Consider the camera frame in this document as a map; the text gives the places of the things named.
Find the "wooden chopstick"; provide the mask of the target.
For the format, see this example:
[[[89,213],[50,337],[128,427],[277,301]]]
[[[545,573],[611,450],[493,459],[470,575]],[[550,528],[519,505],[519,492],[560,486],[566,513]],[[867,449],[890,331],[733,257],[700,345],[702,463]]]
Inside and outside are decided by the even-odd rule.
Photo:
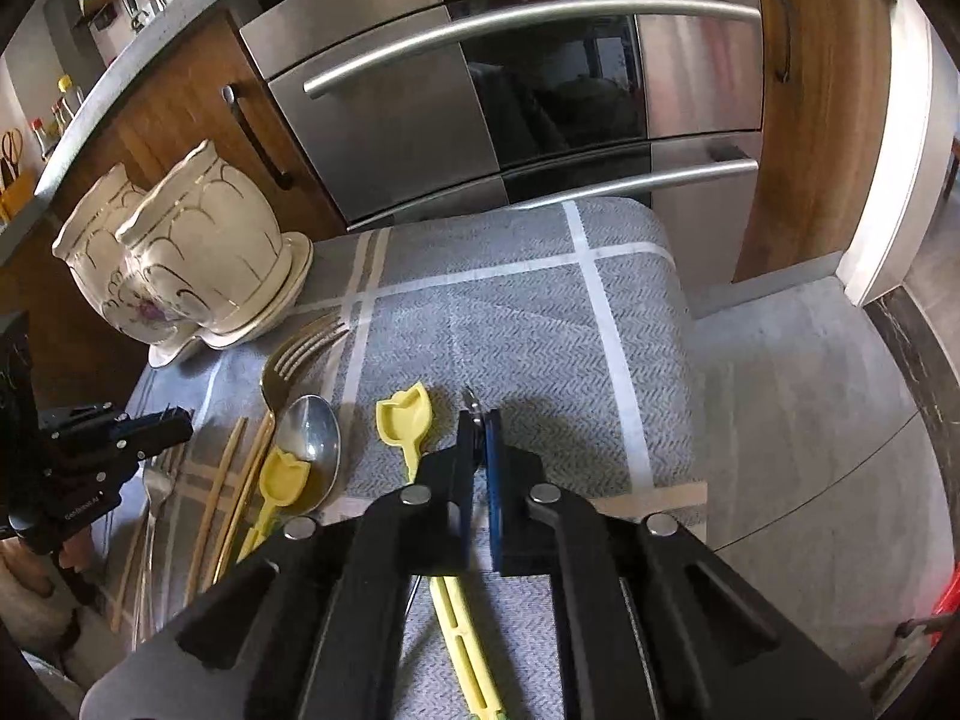
[[[240,416],[236,419],[235,426],[229,433],[228,440],[221,452],[220,461],[218,461],[215,476],[213,476],[210,491],[206,493],[205,505],[203,506],[202,516],[200,517],[199,531],[194,539],[194,549],[190,556],[189,572],[187,573],[187,582],[185,582],[184,601],[194,600],[197,585],[199,585],[200,569],[203,566],[203,556],[205,556],[206,542],[212,528],[213,517],[217,510],[218,500],[220,500],[221,489],[223,489],[224,480],[229,472],[229,466],[233,463],[236,449],[244,433],[247,418]]]
[[[139,522],[133,528],[132,539],[128,545],[127,556],[121,572],[121,585],[112,601],[112,613],[109,629],[113,634],[121,632],[124,621],[130,617],[130,626],[135,628],[135,616],[139,611],[140,582],[142,582],[143,561],[145,561],[146,530],[148,515],[139,516]]]

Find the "gold fork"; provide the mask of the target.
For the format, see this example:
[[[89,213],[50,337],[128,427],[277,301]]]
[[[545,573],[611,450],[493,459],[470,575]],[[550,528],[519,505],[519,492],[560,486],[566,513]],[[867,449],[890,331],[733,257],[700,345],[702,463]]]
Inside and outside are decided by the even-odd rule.
[[[265,411],[275,415],[275,429],[299,374],[347,333],[348,325],[342,317],[335,312],[325,312],[319,319],[298,328],[268,356],[260,374],[260,394]]]

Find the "silver flower-head spoon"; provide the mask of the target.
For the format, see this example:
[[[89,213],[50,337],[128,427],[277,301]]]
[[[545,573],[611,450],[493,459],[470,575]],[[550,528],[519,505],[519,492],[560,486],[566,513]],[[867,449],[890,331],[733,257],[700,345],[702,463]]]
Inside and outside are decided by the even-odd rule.
[[[466,410],[469,411],[469,415],[472,418],[473,424],[477,427],[482,427],[485,424],[485,413],[483,413],[482,405],[480,405],[480,400],[477,397],[477,394],[473,391],[472,387],[464,385],[462,387],[462,401]]]

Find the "silver fork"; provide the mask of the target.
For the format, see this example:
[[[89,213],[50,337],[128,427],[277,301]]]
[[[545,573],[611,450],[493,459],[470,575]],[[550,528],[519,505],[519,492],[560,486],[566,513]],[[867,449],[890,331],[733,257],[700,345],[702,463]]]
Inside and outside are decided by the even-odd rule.
[[[153,564],[155,564],[155,541],[158,518],[164,504],[174,491],[172,476],[174,450],[150,460],[143,468],[143,489],[146,499],[145,539],[143,540],[142,568],[140,569],[137,596],[133,606],[133,645],[138,647],[153,635]]]

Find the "gold chopstick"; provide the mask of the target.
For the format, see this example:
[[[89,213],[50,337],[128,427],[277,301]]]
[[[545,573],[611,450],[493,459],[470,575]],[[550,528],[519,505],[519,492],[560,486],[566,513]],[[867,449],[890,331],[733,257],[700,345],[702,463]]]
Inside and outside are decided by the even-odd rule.
[[[256,481],[260,464],[265,458],[265,452],[267,452],[270,439],[274,435],[274,429],[275,415],[272,411],[267,410],[265,411],[265,415],[263,415],[259,429],[257,429],[254,444],[252,444],[251,450],[247,452],[244,465],[242,465],[239,484],[236,486],[233,497],[231,497],[231,504],[229,504],[228,517],[226,517],[226,520],[218,532],[217,543],[215,543],[215,555],[213,556],[212,564],[206,569],[205,578],[203,579],[204,589],[208,589],[212,583],[217,583],[224,574],[224,571],[228,569],[229,556],[231,556],[231,551],[233,551],[236,532],[238,531],[239,525],[241,525],[247,502],[251,499],[254,481]]]

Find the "yellow tulip utensil left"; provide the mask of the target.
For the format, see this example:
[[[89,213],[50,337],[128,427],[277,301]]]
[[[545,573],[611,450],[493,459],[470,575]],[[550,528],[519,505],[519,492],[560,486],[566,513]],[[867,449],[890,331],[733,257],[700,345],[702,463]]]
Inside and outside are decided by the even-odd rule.
[[[238,554],[238,561],[244,561],[258,548],[270,533],[275,515],[280,509],[290,507],[301,496],[302,489],[308,483],[311,466],[296,455],[280,447],[274,447],[263,461],[259,475],[259,491],[262,497],[257,520],[245,535],[244,543]]]

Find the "large silver spoon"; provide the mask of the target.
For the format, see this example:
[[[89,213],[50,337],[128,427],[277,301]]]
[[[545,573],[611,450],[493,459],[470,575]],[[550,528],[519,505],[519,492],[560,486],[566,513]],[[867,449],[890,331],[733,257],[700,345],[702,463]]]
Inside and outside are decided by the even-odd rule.
[[[309,514],[325,504],[337,484],[342,434],[331,404],[319,395],[301,395],[280,419],[275,444],[309,465],[301,496],[291,514]]]

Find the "white floral ceramic utensil holder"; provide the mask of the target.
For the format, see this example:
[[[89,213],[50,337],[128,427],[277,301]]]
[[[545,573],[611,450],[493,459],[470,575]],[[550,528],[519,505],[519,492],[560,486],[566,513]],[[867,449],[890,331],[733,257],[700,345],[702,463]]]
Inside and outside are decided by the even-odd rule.
[[[52,255],[151,367],[235,348],[290,312],[314,244],[281,231],[262,190],[203,140],[148,192],[116,164],[60,227]]]

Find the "grey checked table cloth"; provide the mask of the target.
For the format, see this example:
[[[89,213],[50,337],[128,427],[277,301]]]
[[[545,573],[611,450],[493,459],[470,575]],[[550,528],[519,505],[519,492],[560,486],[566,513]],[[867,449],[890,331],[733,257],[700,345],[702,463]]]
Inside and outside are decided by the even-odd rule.
[[[701,405],[686,354],[690,316],[658,218],[630,200],[490,211],[319,244],[302,310],[352,321],[331,392],[347,474],[288,571],[274,539],[204,593],[215,619],[182,674],[140,649],[94,684],[88,718],[288,718],[304,688],[348,517],[404,481],[374,429],[381,398],[421,383],[427,442],[454,439],[464,387],[500,411],[512,445],[613,515],[654,507],[706,523]]]

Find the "yellow knife block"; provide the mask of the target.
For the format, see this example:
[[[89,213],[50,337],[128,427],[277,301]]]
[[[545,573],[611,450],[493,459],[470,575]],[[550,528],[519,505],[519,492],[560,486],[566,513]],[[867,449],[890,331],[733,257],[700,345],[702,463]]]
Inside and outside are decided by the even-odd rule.
[[[36,188],[37,174],[32,169],[25,169],[20,176],[3,190],[0,195],[0,218],[8,224],[31,202]]]

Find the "red label sauce bottle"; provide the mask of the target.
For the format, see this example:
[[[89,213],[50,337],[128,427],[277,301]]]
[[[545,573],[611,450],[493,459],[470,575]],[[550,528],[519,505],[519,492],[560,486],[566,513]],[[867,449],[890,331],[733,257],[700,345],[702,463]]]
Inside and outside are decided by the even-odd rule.
[[[32,119],[31,132],[36,138],[39,151],[41,151],[41,160],[47,161],[57,143],[59,143],[59,130],[46,127],[41,119]]]

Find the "clear oil bottle yellow cap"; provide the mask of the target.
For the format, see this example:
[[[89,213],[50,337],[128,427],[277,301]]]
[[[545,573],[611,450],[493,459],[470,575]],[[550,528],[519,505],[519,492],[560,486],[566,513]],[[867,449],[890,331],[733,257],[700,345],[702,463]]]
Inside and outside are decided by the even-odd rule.
[[[75,119],[78,110],[82,107],[85,96],[83,91],[73,83],[70,75],[62,75],[57,82],[60,91],[60,103],[65,109],[65,114],[70,119]]]

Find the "wooden cabinet door left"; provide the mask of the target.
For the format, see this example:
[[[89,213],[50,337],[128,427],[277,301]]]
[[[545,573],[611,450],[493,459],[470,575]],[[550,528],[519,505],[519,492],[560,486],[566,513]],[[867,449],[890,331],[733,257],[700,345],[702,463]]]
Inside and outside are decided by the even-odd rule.
[[[98,125],[50,205],[34,205],[23,229],[2,232],[2,312],[29,314],[37,405],[124,403],[146,364],[146,348],[112,330],[52,255],[65,218],[114,164],[148,190],[210,138],[220,156],[254,179],[283,231],[313,241],[345,231],[342,216],[309,166],[224,11],[200,20],[133,83]]]

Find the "wooden cabinet door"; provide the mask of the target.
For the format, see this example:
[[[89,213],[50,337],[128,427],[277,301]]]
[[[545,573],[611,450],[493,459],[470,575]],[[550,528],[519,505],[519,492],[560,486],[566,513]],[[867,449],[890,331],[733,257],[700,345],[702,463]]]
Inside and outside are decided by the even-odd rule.
[[[892,0],[760,0],[763,145],[739,281],[846,249],[890,89]]]
[[[52,255],[65,218],[114,164],[148,190],[210,138],[220,156],[254,179],[283,231],[313,241],[345,231],[342,216],[309,166],[224,11],[200,20],[133,83],[98,125],[50,205],[34,205],[23,229],[2,232],[2,312],[29,314],[37,405],[124,403],[146,364],[146,348],[112,330]]]

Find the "stainless steel built-in oven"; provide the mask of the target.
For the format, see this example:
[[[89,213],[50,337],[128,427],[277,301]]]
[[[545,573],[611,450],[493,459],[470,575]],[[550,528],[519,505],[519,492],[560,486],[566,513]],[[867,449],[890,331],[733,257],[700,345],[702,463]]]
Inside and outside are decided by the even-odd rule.
[[[278,0],[241,39],[353,229],[758,161],[760,0]]]

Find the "red plastic bag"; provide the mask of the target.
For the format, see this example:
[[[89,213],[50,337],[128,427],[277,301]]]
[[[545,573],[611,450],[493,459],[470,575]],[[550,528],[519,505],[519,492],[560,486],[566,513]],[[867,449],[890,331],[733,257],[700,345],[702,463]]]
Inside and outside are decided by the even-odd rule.
[[[932,645],[937,645],[949,627],[952,617],[960,606],[960,564],[955,564],[947,587],[942,590],[932,608],[932,622],[928,624],[928,635]]]

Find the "grey speckled countertop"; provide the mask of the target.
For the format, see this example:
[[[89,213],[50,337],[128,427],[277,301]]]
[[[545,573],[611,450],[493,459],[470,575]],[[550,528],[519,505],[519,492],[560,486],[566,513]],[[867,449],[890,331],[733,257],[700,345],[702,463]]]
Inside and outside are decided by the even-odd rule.
[[[82,149],[107,124],[121,102],[145,82],[153,67],[190,31],[218,10],[241,0],[174,0],[139,37],[122,50],[86,96],[75,122],[52,151],[26,208],[2,231],[2,259],[10,260],[50,210],[55,193]]]

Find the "wooden cabinet door right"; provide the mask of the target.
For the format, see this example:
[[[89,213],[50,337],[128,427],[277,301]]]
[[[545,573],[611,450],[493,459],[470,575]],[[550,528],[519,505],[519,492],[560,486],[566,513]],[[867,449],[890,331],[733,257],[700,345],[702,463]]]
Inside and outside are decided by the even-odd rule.
[[[892,0],[760,0],[763,145],[739,281],[846,249],[890,89]]]

